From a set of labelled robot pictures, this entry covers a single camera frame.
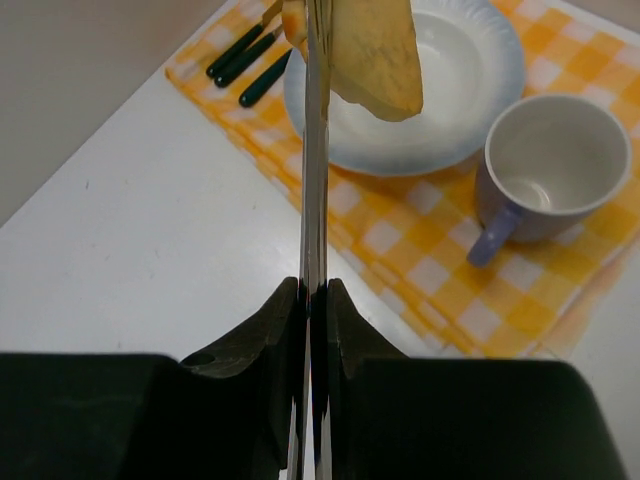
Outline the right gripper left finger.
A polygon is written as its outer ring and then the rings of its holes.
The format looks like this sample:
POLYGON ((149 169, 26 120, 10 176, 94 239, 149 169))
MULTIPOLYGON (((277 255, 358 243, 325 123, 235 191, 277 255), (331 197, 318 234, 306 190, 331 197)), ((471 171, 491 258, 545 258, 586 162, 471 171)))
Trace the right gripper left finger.
POLYGON ((183 360, 1 357, 5 479, 275 479, 287 465, 298 283, 183 360))

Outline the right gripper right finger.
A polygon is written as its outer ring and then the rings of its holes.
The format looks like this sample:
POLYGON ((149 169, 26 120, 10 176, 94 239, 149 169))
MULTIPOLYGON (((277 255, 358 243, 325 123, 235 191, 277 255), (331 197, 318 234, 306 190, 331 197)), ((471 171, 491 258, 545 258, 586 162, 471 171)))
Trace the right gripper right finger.
POLYGON ((595 396, 569 364, 411 358, 327 296, 338 479, 622 479, 595 396))

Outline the long bread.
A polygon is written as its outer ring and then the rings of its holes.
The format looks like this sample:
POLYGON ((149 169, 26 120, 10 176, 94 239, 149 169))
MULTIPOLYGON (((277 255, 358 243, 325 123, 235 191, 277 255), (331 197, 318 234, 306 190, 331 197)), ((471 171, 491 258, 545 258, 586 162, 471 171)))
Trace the long bread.
POLYGON ((401 122, 423 109, 409 1, 333 1, 325 15, 331 89, 376 118, 401 122))

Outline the metal tongs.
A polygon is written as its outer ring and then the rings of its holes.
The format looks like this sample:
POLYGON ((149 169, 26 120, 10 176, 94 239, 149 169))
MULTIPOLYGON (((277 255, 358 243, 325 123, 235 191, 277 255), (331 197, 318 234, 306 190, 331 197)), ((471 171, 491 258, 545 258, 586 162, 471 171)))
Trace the metal tongs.
POLYGON ((298 298, 304 307, 301 421, 312 419, 313 474, 333 477, 327 353, 328 106, 332 3, 285 1, 288 41, 306 59, 302 161, 302 216, 298 298))

